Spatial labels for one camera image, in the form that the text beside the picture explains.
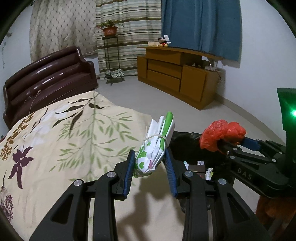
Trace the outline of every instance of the drawer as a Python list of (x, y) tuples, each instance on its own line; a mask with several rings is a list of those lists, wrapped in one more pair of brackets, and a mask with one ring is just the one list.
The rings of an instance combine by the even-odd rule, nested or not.
[(158, 72), (154, 72), (152, 70), (147, 71), (147, 79), (164, 87), (170, 88), (171, 90), (174, 90), (176, 92), (178, 92), (180, 88), (179, 79)]
[(138, 76), (147, 78), (147, 59), (142, 56), (137, 57)]
[(183, 66), (180, 93), (195, 101), (201, 101), (207, 71)]
[(164, 73), (179, 79), (181, 78), (182, 74), (182, 66), (153, 59), (148, 60), (148, 69)]
[(183, 53), (169, 50), (162, 50), (161, 47), (156, 49), (146, 49), (146, 58), (155, 59), (172, 64), (183, 65)]

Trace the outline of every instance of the sofa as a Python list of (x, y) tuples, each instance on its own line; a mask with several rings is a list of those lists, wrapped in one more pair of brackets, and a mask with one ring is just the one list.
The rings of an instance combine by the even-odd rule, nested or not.
[(20, 119), (59, 100), (98, 87), (94, 64), (71, 46), (24, 67), (3, 87), (3, 119), (11, 129)]

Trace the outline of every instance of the white and green paper wrapper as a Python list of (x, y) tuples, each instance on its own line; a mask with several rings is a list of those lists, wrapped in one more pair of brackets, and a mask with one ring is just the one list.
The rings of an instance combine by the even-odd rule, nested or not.
[[(173, 117), (172, 112), (168, 112), (166, 117), (164, 118), (162, 115), (158, 122), (155, 120), (151, 121), (146, 140), (141, 145), (136, 157), (135, 177), (150, 175), (160, 164), (165, 153), (165, 148), (169, 145), (175, 129)], [(166, 140), (154, 135), (164, 136)]]

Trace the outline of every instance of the mickey mouse plush toy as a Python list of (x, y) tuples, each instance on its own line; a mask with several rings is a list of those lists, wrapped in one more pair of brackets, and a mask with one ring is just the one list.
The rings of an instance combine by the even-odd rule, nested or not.
[(167, 47), (170, 42), (168, 42), (170, 39), (167, 35), (164, 35), (163, 37), (158, 38), (159, 41), (159, 47)]

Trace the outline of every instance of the orange plastic bag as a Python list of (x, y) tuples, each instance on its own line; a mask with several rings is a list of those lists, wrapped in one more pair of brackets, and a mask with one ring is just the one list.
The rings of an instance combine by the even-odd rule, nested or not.
[(226, 120), (216, 120), (204, 130), (200, 137), (200, 148), (218, 151), (217, 141), (223, 139), (238, 145), (246, 134), (246, 130), (237, 122), (227, 123)]

